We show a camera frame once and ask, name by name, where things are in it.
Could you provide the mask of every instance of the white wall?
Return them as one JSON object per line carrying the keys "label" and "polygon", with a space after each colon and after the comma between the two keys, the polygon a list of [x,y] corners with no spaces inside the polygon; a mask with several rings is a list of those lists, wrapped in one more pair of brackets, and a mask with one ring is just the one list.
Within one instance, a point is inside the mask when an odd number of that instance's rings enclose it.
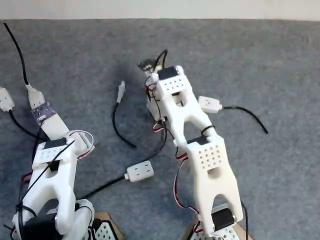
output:
{"label": "white wall", "polygon": [[320,20],[320,0],[0,0],[0,19]]}

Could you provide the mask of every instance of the black power cord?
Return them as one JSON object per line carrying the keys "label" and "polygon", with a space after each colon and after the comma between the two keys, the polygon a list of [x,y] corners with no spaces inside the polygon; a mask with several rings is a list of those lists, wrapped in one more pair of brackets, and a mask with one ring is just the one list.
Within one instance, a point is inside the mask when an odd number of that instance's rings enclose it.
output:
{"label": "black power cord", "polygon": [[248,217],[248,210],[245,204],[241,201],[241,206],[244,210],[244,217],[245,217],[245,240],[249,240],[249,217]]}
{"label": "black power cord", "polygon": [[[33,134],[32,132],[29,132],[27,129],[25,129],[23,126],[21,126],[21,124],[17,121],[17,119],[15,118],[14,116],[14,113],[12,112],[12,110],[9,110],[9,115],[10,115],[10,118],[12,119],[12,121],[14,122],[14,124],[19,128],[21,129],[23,132],[25,132],[26,134],[28,134],[29,136],[37,139],[38,138],[38,135],[35,135]],[[43,137],[40,137],[39,136],[39,140],[41,141],[46,141],[45,138]]]}
{"label": "black power cord", "polygon": [[23,73],[23,79],[24,79],[24,83],[25,85],[29,85],[28,79],[27,79],[27,73],[26,73],[26,65],[25,65],[25,60],[24,60],[24,56],[22,55],[21,49],[19,47],[19,44],[15,38],[15,36],[13,35],[13,33],[11,32],[10,28],[8,27],[8,25],[4,22],[3,23],[5,29],[7,30],[7,32],[9,33],[18,53],[19,53],[19,57],[21,59],[21,64],[22,64],[22,73]]}
{"label": "black power cord", "polygon": [[265,125],[260,121],[260,119],[251,111],[249,111],[248,109],[242,107],[242,106],[224,106],[223,109],[238,109],[238,110],[241,110],[241,111],[244,111],[246,112],[247,114],[250,114],[258,123],[259,125],[262,127],[263,131],[265,132],[265,134],[268,134],[268,130],[267,128],[265,127]]}
{"label": "black power cord", "polygon": [[36,156],[36,152],[37,152],[37,147],[38,147],[38,143],[40,141],[40,135],[41,135],[41,132],[42,132],[42,125],[44,124],[44,122],[41,122],[40,124],[40,128],[39,128],[39,131],[36,135],[36,139],[35,139],[35,142],[34,142],[34,146],[33,146],[33,150],[32,150],[32,160],[31,160],[31,163],[33,164],[34,163],[34,159],[35,159],[35,156]]}
{"label": "black power cord", "polygon": [[134,145],[132,142],[130,142],[129,140],[127,140],[124,136],[122,136],[118,129],[117,129],[117,126],[116,126],[116,111],[117,111],[117,108],[119,106],[119,102],[117,102],[115,105],[114,105],[114,108],[113,108],[113,111],[112,111],[112,126],[113,126],[113,129],[115,131],[115,134],[122,140],[124,141],[126,144],[128,144],[130,147],[132,148],[137,148],[136,145]]}
{"label": "black power cord", "polygon": [[[158,155],[162,149],[165,147],[166,145],[166,142],[167,142],[167,138],[168,138],[168,129],[166,127],[166,124],[163,122],[163,125],[164,125],[164,139],[163,139],[163,142],[161,144],[161,146],[155,151],[153,152],[152,154],[150,154],[149,156],[147,156],[145,159],[143,159],[142,161],[138,162],[138,163],[142,163],[142,162],[145,162],[145,161],[148,161],[152,158],[154,158],[156,155]],[[111,185],[113,184],[116,184],[122,180],[125,179],[125,176],[122,175],[122,176],[119,176],[111,181],[108,181],[107,183],[99,186],[98,188],[94,189],[93,191],[87,193],[86,195],[80,197],[80,198],[77,198],[77,199],[89,199],[91,198],[93,195],[97,194],[98,192],[101,192],[102,190],[106,189],[107,187],[110,187]]]}
{"label": "black power cord", "polygon": [[86,195],[80,197],[79,200],[80,200],[80,199],[89,199],[89,198],[91,198],[93,195],[95,195],[95,194],[97,194],[98,192],[102,191],[103,189],[106,189],[107,187],[109,187],[109,186],[111,186],[111,185],[113,185],[113,184],[116,184],[116,183],[118,183],[118,182],[120,182],[120,181],[122,181],[122,180],[124,180],[124,179],[125,179],[125,176],[122,175],[122,176],[120,176],[120,177],[117,177],[116,179],[113,179],[113,180],[111,180],[111,181],[108,181],[107,183],[105,183],[105,184],[99,186],[98,188],[96,188],[95,190],[93,190],[93,191],[87,193]]}

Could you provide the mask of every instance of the white plastic part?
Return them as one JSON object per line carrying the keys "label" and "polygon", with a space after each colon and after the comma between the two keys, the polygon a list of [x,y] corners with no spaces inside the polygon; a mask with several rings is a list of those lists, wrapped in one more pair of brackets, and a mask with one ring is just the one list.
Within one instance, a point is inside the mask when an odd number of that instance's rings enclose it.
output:
{"label": "white plastic part", "polygon": [[150,178],[154,175],[154,170],[150,161],[143,161],[126,169],[124,177],[130,182],[138,182],[143,179]]}
{"label": "white plastic part", "polygon": [[9,112],[15,106],[13,99],[6,88],[0,87],[0,109],[4,112]]}
{"label": "white plastic part", "polygon": [[62,240],[82,240],[88,234],[88,226],[92,226],[95,219],[95,209],[92,203],[86,199],[78,200],[79,209],[74,213],[74,221],[71,231],[63,236]]}
{"label": "white plastic part", "polygon": [[30,84],[25,85],[25,87],[28,90],[28,98],[31,109],[35,109],[46,102],[45,96],[41,91],[33,88]]}
{"label": "white plastic part", "polygon": [[[63,148],[67,147],[73,141],[72,138],[67,139],[67,144]],[[32,176],[30,179],[29,187],[35,182],[47,166],[47,163],[52,160],[44,157],[46,160],[41,158],[42,155],[49,154],[51,151],[57,151],[58,149],[53,147],[44,149],[45,142],[39,144],[34,163],[32,165]],[[58,200],[57,215],[55,219],[55,226],[61,235],[68,234],[74,224],[74,213],[76,197],[74,194],[74,183],[77,167],[77,157],[75,154],[75,145],[71,144],[57,159],[59,167],[57,171],[51,171],[47,169],[45,173],[39,178],[36,184],[29,190],[27,195],[23,199],[23,205],[34,210],[36,214],[40,212],[43,206],[51,199]],[[22,221],[25,224],[33,215],[23,209],[22,210]],[[18,213],[13,216],[12,220],[16,229],[19,231]]]}
{"label": "white plastic part", "polygon": [[[68,133],[70,132],[69,128],[58,114],[55,114],[44,120],[41,128],[50,140],[67,137]],[[91,148],[89,147],[92,142],[87,138],[85,134],[80,135],[79,132],[76,132],[72,135],[72,138],[75,140],[75,154],[77,156],[80,156],[82,153],[86,152],[89,149],[89,153],[91,153],[95,149],[95,146],[92,146]]]}
{"label": "white plastic part", "polygon": [[216,114],[222,109],[220,101],[212,97],[199,96],[198,103],[202,110],[208,114]]}
{"label": "white plastic part", "polygon": [[233,227],[226,227],[215,236],[206,236],[204,232],[193,233],[188,240],[240,240]]}
{"label": "white plastic part", "polygon": [[117,240],[112,228],[108,222],[101,223],[95,232],[96,240]]}
{"label": "white plastic part", "polygon": [[126,92],[126,84],[125,84],[125,81],[122,81],[118,87],[118,97],[116,99],[117,103],[121,102],[121,99],[123,98],[125,92]]}
{"label": "white plastic part", "polygon": [[228,162],[224,139],[213,127],[203,133],[207,136],[206,144],[187,143],[184,136],[185,122],[194,124],[199,133],[212,126],[212,123],[198,103],[183,68],[176,66],[175,69],[178,75],[168,79],[159,80],[157,72],[150,75],[147,84],[156,84],[154,96],[158,101],[156,102],[154,98],[147,99],[147,107],[157,120],[158,103],[161,119],[167,117],[170,123],[174,144],[187,153],[193,172],[193,193],[199,211],[198,219],[201,221],[204,233],[212,237],[215,228],[211,213],[217,195],[224,195],[236,222],[243,218],[238,184]]}

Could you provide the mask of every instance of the cable connector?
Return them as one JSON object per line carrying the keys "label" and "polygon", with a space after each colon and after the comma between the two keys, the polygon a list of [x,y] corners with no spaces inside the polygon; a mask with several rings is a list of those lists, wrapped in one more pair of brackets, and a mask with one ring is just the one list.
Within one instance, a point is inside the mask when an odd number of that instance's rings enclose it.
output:
{"label": "cable connector", "polygon": [[220,101],[212,97],[199,96],[198,103],[201,109],[208,114],[216,114],[222,109]]}
{"label": "cable connector", "polygon": [[154,175],[154,170],[150,161],[143,161],[126,169],[124,177],[130,182],[138,182],[143,179],[150,178]]}
{"label": "cable connector", "polygon": [[6,88],[0,87],[0,109],[4,112],[9,112],[15,106],[9,92]]}
{"label": "cable connector", "polygon": [[25,85],[25,87],[28,90],[28,98],[32,110],[46,102],[45,96],[41,91],[33,88],[30,84]]}
{"label": "cable connector", "polygon": [[125,81],[121,81],[121,84],[119,85],[119,89],[118,89],[118,98],[116,99],[117,103],[121,102],[121,99],[123,98],[125,92],[126,92]]}

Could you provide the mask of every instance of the hole pattern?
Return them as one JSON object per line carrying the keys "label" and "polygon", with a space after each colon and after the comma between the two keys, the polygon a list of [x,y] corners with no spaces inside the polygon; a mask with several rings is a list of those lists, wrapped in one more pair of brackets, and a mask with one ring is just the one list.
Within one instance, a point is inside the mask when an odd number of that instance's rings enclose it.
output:
{"label": "hole pattern", "polygon": [[41,162],[51,161],[61,150],[63,150],[65,146],[56,147],[54,149],[42,149],[41,154],[36,156]]}
{"label": "hole pattern", "polygon": [[185,89],[186,86],[185,80],[182,79],[171,79],[171,80],[161,80],[159,81],[165,90],[168,91],[168,94],[177,93]]}
{"label": "hole pattern", "polygon": [[210,170],[222,163],[221,151],[218,145],[210,146],[197,152],[201,167]]}
{"label": "hole pattern", "polygon": [[209,237],[204,234],[204,232],[194,233],[190,240],[240,240],[236,232],[232,227],[227,227],[226,229],[219,232],[215,237]]}
{"label": "hole pattern", "polygon": [[96,240],[115,240],[116,237],[107,222],[103,222],[95,233]]}

